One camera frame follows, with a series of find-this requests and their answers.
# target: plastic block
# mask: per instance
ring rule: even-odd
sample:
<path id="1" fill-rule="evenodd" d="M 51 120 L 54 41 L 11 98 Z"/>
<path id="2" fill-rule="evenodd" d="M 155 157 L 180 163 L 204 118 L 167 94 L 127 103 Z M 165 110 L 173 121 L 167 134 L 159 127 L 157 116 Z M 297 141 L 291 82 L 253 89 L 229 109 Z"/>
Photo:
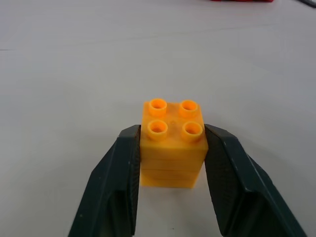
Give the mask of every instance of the plastic block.
<path id="1" fill-rule="evenodd" d="M 202 113 L 196 102 L 153 99 L 144 103 L 140 154 L 146 182 L 141 180 L 141 185 L 193 187 L 207 151 Z"/>

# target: white table surface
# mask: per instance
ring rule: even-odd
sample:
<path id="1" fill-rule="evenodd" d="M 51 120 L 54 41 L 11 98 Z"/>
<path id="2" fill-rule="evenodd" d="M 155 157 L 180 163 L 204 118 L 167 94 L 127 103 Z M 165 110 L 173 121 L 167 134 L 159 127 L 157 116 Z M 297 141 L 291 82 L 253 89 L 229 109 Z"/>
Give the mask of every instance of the white table surface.
<path id="1" fill-rule="evenodd" d="M 0 236 L 64 237 L 142 103 L 193 99 L 316 233 L 316 12 L 293 0 L 2 0 Z M 205 171 L 141 188 L 136 237 L 219 237 Z"/>

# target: orange toy brick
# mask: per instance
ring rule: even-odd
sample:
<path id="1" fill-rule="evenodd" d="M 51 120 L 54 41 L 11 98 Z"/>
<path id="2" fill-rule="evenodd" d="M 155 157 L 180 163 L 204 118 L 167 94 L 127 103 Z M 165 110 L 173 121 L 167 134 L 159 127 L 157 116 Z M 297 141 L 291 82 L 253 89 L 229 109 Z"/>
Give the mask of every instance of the orange toy brick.
<path id="1" fill-rule="evenodd" d="M 208 145 L 200 106 L 192 101 L 144 103 L 141 185 L 192 188 Z"/>

